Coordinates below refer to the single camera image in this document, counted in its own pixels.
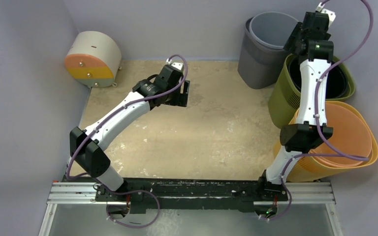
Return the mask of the light grey smooth bucket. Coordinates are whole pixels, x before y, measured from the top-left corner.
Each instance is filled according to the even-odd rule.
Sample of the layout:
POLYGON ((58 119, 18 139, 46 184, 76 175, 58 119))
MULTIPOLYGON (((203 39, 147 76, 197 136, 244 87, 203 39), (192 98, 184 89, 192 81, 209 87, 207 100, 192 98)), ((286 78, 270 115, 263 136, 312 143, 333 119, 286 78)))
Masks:
POLYGON ((285 13, 264 12, 251 18, 248 30, 263 46, 282 50, 299 21, 285 13))

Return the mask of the olive green waste bin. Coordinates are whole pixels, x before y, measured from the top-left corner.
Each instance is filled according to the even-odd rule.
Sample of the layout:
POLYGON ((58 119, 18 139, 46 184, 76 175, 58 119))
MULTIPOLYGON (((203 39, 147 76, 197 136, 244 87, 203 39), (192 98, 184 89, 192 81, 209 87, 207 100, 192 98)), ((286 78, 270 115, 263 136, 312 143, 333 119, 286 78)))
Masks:
MULTIPOLYGON (((271 120, 279 129, 290 122, 300 105, 300 92, 294 86, 287 69, 287 63, 290 62, 294 56, 295 55, 289 55, 286 57, 283 68, 268 102, 268 110, 271 120)), ((348 90, 344 98, 326 99, 327 101, 345 101, 349 99, 356 90, 355 81, 348 68, 343 63, 338 65, 338 67, 347 75, 348 90)))

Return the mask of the black ribbed waste bin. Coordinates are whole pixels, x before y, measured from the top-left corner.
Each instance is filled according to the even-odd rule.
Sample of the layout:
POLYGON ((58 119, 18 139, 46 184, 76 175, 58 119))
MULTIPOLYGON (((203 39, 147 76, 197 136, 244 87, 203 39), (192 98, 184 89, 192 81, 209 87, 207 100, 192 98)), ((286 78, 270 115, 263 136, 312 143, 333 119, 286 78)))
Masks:
MULTIPOLYGON (((287 69, 294 86, 300 92, 302 79, 298 58, 296 56, 294 56, 293 59, 287 63, 287 69)), ((336 66, 328 73, 326 99, 344 98, 346 96, 347 90, 347 75, 342 69, 336 66)))

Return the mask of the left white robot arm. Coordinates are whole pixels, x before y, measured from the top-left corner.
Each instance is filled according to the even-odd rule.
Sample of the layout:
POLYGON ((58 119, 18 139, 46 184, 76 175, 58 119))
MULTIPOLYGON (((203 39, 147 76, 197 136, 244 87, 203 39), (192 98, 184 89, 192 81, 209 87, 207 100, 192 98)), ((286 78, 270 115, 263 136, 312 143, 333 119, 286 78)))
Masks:
POLYGON ((183 76, 184 64, 166 64, 159 74, 139 81, 126 98, 103 118, 85 129, 75 127, 69 134, 71 161, 109 190, 124 191, 125 180, 104 153, 112 141, 140 116, 160 105, 187 106, 189 85, 183 76))

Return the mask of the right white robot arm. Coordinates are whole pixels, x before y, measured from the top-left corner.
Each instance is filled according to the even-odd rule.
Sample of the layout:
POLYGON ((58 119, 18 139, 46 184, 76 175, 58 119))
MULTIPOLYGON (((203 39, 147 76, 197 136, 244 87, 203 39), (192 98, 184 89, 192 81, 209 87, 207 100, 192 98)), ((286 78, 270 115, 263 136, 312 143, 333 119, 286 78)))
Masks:
POLYGON ((282 146, 264 172, 269 184, 283 184, 299 158, 333 135, 333 128, 327 126, 325 99, 327 70, 334 53, 328 29, 335 17, 335 13, 327 9, 306 12, 283 47, 298 58, 301 96, 295 123, 281 129, 282 146))

